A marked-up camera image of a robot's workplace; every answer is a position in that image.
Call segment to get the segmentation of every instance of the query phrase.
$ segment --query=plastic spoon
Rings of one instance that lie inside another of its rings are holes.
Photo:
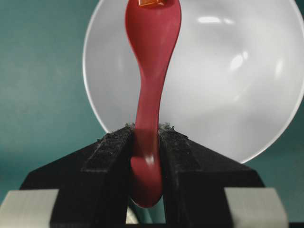
[[[141,207],[151,207],[162,196],[158,119],[165,76],[181,27],[179,0],[148,8],[139,6],[138,0],[129,0],[125,27],[141,75],[131,198]]]

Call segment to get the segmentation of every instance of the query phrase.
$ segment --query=spoon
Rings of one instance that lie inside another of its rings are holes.
[[[151,207],[162,196],[158,120],[162,89],[181,27],[179,0],[141,7],[129,0],[125,28],[141,75],[141,89],[131,158],[131,198],[140,207]]]

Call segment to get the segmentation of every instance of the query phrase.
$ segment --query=white bowl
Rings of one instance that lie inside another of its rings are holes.
[[[85,88],[106,132],[134,122],[140,74],[127,0],[101,0],[84,46]],[[180,36],[160,123],[239,162],[287,128],[304,93],[304,25],[294,0],[180,0]]]

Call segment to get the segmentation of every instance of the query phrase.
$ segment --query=teal wall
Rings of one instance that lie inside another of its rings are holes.
[[[82,78],[86,27],[98,0],[0,0],[0,202],[26,174],[104,135]],[[297,3],[304,13],[304,1]],[[304,221],[304,104],[274,145],[248,162]],[[159,204],[144,221],[163,222]]]

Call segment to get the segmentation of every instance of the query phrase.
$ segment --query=white plate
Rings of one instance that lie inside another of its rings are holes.
[[[304,93],[304,25],[294,0],[180,0],[180,36],[160,123],[239,162],[287,128]],[[101,0],[84,46],[85,88],[106,132],[134,122],[140,75],[127,0]]]

